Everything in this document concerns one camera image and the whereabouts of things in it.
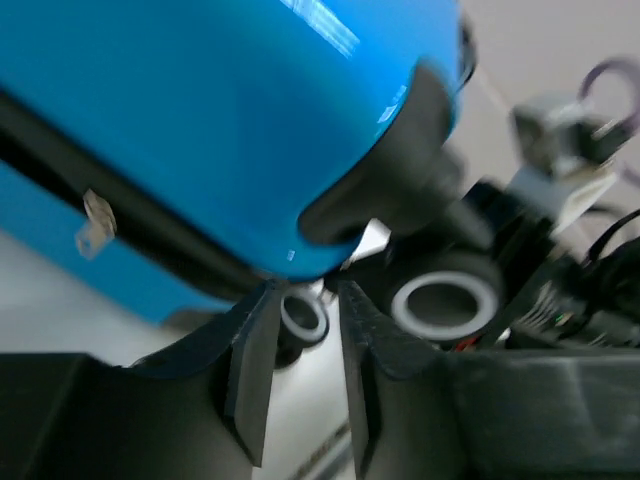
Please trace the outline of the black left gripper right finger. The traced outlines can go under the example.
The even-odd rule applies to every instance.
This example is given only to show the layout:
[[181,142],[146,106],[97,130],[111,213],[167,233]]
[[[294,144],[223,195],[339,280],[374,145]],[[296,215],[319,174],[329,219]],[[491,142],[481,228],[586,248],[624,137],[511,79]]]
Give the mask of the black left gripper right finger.
[[339,309],[358,478],[638,477],[637,353],[446,353],[352,282]]

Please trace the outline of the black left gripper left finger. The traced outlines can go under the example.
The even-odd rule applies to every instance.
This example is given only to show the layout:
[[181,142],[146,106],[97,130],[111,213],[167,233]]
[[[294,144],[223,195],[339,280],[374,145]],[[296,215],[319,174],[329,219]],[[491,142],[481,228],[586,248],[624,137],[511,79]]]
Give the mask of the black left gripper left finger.
[[1,358],[5,479],[248,479],[263,458],[283,287],[130,367]]

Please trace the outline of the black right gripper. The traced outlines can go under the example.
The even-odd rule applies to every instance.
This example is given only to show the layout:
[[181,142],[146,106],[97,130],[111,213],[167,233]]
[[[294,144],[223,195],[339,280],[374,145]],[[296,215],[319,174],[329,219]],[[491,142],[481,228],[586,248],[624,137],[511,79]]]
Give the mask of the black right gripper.
[[614,221],[577,257],[552,238],[546,217],[498,186],[480,181],[465,198],[496,234],[492,257],[504,275],[506,301],[490,326],[453,350],[487,348],[502,334],[510,348],[638,348],[639,237],[629,234],[607,248],[638,223],[638,211],[589,208]]

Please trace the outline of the blue kids suitcase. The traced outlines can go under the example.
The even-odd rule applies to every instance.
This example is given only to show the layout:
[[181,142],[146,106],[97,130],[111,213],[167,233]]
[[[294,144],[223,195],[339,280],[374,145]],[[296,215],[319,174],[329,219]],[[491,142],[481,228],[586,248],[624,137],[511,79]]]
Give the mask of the blue kids suitcase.
[[1,230],[153,323],[336,275],[377,220],[485,251],[455,1],[5,1]]

